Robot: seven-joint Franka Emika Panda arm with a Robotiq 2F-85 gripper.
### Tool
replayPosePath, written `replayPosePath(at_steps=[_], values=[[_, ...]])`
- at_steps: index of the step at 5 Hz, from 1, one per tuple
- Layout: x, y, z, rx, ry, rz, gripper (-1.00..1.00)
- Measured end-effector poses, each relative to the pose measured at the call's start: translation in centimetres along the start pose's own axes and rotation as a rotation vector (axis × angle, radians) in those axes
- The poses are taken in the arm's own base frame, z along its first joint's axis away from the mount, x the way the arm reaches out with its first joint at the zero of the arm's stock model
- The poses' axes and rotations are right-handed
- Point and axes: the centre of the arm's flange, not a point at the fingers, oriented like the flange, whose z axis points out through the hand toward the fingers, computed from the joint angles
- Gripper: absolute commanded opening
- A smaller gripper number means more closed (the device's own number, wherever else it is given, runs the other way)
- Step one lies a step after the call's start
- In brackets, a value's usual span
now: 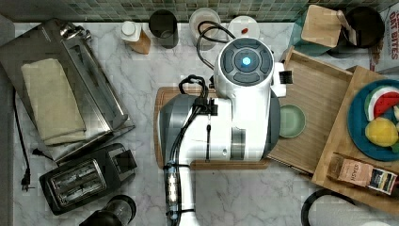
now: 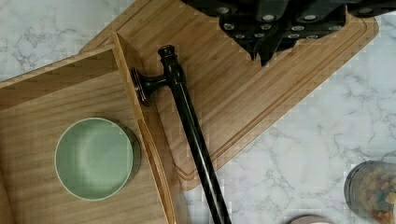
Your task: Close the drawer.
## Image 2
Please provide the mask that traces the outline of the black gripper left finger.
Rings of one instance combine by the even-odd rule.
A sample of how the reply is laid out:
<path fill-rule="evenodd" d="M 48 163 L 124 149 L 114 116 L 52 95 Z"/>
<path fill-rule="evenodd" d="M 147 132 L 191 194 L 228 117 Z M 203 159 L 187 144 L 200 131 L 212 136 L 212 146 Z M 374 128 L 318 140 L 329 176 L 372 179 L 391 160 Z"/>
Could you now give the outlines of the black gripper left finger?
<path fill-rule="evenodd" d="M 181 0 L 209 17 L 219 19 L 219 28 L 250 56 L 252 61 L 270 61 L 280 51 L 291 49 L 286 38 L 290 25 L 290 0 Z"/>

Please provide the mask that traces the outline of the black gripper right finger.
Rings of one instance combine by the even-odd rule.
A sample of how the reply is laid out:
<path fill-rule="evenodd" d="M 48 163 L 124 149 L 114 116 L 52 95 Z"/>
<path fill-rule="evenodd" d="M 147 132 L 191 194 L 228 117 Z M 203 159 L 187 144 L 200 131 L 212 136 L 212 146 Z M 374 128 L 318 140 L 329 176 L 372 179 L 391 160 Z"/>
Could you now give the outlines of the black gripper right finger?
<path fill-rule="evenodd" d="M 395 0 L 260 0 L 260 20 L 270 33 L 260 41 L 261 65 L 301 38 L 321 38 L 339 31 L 346 14 L 372 18 L 395 10 Z"/>

